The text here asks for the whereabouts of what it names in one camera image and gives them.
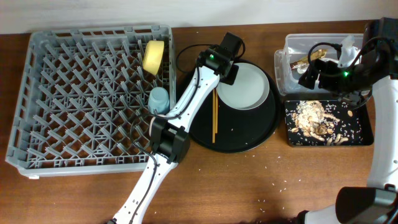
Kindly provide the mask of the wooden chopstick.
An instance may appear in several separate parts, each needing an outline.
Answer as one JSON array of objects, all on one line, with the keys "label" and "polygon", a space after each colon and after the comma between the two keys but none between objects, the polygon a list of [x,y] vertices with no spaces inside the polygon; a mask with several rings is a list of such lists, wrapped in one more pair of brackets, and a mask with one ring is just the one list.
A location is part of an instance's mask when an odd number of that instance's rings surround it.
[{"label": "wooden chopstick", "polygon": [[218,133],[218,95],[215,96],[215,134]]},{"label": "wooden chopstick", "polygon": [[211,135],[211,143],[215,143],[215,109],[216,109],[216,100],[215,100],[215,89],[212,91],[212,135]]}]

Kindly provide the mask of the gold snack wrapper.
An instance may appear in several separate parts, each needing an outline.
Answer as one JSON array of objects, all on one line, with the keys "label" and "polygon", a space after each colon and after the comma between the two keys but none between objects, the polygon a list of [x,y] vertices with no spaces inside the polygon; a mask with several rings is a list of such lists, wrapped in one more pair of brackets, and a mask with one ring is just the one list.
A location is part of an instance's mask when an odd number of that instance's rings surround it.
[{"label": "gold snack wrapper", "polygon": [[[312,61],[312,60],[323,58],[327,54],[327,52],[328,52],[327,49],[316,50],[310,54],[310,60]],[[294,69],[298,69],[300,67],[305,67],[308,65],[309,65],[308,57],[304,56],[301,59],[299,59],[298,61],[291,63],[290,68],[292,70],[294,70]]]}]

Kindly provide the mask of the pale grey plate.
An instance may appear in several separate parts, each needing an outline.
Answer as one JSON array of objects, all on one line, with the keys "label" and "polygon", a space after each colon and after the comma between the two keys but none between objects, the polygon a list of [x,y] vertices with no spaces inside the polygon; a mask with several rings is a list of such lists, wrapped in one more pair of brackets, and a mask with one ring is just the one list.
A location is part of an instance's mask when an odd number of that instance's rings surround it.
[{"label": "pale grey plate", "polygon": [[267,75],[250,63],[237,63],[239,69],[232,85],[220,83],[217,93],[227,106],[236,110],[251,110],[268,97],[270,86]]}]

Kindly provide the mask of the light blue cup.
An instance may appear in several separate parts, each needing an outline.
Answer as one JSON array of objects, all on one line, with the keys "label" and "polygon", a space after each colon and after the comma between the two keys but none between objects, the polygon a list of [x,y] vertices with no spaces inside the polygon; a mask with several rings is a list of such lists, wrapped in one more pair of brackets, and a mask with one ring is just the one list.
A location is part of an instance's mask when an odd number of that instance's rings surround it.
[{"label": "light blue cup", "polygon": [[165,88],[155,87],[150,91],[148,109],[151,114],[167,114],[169,112],[169,94]]}]

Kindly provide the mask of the yellow bowl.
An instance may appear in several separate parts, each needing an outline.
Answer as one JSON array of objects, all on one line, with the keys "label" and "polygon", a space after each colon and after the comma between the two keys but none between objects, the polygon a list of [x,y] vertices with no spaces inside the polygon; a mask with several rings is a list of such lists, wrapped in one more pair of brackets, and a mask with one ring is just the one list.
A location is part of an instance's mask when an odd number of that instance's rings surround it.
[{"label": "yellow bowl", "polygon": [[143,59],[143,69],[153,76],[156,76],[159,71],[164,47],[164,41],[161,40],[150,40],[146,45]]}]

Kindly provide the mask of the pink cup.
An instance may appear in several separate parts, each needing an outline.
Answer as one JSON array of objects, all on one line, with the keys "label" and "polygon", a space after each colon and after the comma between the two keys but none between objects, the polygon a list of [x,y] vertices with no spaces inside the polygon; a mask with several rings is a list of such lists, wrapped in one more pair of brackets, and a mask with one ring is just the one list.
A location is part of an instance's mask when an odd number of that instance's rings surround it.
[{"label": "pink cup", "polygon": [[149,125],[149,136],[152,136],[152,126],[155,121],[155,117],[151,118],[150,125]]}]

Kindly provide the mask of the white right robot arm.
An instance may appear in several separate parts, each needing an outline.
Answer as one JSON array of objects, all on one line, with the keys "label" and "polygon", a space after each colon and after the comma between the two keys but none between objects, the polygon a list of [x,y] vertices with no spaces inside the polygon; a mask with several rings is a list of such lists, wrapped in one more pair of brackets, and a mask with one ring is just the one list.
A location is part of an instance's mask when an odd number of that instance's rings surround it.
[{"label": "white right robot arm", "polygon": [[302,211],[293,223],[397,223],[397,19],[366,24],[363,44],[350,56],[346,44],[332,44],[338,63],[309,59],[299,84],[331,92],[354,107],[374,98],[376,129],[370,175],[365,187],[343,187],[335,204]]}]

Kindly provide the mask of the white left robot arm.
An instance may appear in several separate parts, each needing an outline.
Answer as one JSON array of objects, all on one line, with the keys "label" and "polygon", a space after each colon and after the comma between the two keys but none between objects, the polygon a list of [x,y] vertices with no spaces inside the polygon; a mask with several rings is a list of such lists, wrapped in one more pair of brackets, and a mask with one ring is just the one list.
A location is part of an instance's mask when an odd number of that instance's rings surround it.
[{"label": "white left robot arm", "polygon": [[153,115],[150,122],[151,152],[146,168],[124,205],[110,223],[141,223],[156,191],[167,174],[178,166],[190,147],[189,130],[206,97],[219,83],[232,85],[245,52],[242,38],[228,32],[219,45],[200,52],[193,76],[177,104],[166,115]]}]

